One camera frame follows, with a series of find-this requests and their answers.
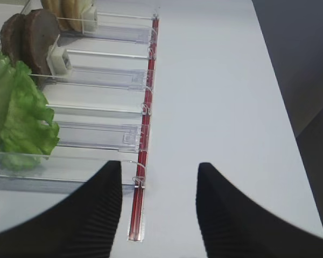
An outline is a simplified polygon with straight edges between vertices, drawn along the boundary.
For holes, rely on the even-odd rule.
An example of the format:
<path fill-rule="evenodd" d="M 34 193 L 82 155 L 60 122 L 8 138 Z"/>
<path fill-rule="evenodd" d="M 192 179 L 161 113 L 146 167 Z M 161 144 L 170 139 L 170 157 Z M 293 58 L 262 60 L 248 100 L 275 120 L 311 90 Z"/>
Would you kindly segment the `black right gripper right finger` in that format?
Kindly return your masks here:
<path fill-rule="evenodd" d="M 198 167 L 196 215 L 208 257 L 323 257 L 323 239 L 267 211 L 211 163 Z"/>

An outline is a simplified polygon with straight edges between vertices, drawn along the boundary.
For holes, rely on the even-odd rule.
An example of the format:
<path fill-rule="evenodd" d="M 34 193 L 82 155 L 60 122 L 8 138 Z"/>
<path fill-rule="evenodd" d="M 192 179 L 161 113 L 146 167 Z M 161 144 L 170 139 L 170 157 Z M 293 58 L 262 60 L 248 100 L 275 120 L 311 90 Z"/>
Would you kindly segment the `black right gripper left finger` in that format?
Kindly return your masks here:
<path fill-rule="evenodd" d="M 121 212 L 121 162 L 108 161 L 60 203 L 0 233 L 0 257 L 109 257 Z"/>

